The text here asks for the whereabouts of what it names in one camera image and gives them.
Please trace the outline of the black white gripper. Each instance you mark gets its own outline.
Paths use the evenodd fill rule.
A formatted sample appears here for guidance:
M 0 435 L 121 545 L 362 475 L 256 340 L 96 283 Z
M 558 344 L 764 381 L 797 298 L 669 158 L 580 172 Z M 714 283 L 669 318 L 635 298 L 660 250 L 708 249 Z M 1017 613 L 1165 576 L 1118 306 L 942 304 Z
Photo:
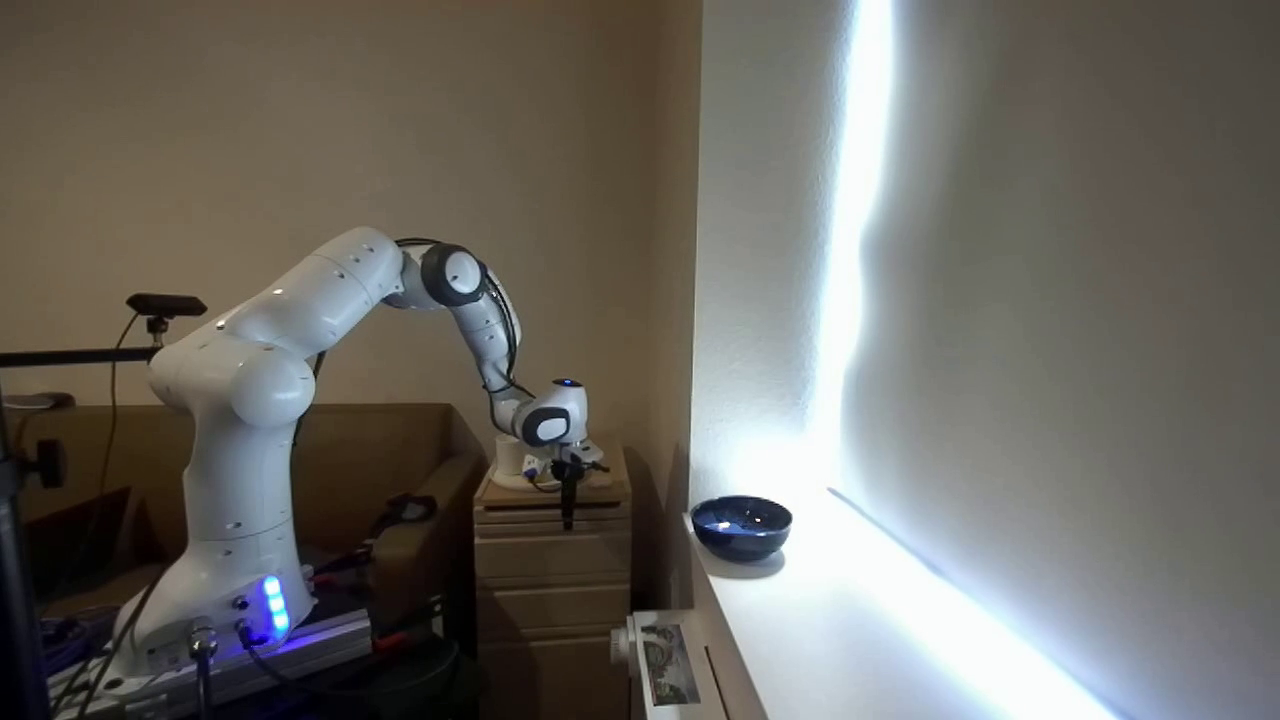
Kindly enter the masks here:
M 541 456 L 530 484 L 541 491 L 558 491 L 562 484 L 601 480 L 606 470 L 605 456 L 557 453 Z M 558 491 L 558 526 L 572 530 L 572 516 L 580 512 L 580 491 Z

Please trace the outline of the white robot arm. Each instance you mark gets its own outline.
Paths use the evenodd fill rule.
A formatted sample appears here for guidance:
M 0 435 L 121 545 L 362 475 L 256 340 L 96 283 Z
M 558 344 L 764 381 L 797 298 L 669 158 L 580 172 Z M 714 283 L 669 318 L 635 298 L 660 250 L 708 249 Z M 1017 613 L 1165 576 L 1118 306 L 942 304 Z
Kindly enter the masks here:
M 340 231 L 148 362 L 150 393 L 190 418 L 178 468 L 187 538 L 121 613 L 116 662 L 127 677 L 185 662 L 197 623 L 287 642 L 314 613 L 296 538 L 296 443 L 314 406 L 314 360 L 378 306 L 453 316 L 493 429 L 518 448 L 523 480 L 580 480 L 605 460 L 575 381 L 546 393 L 517 381 L 518 318 L 473 249 Z

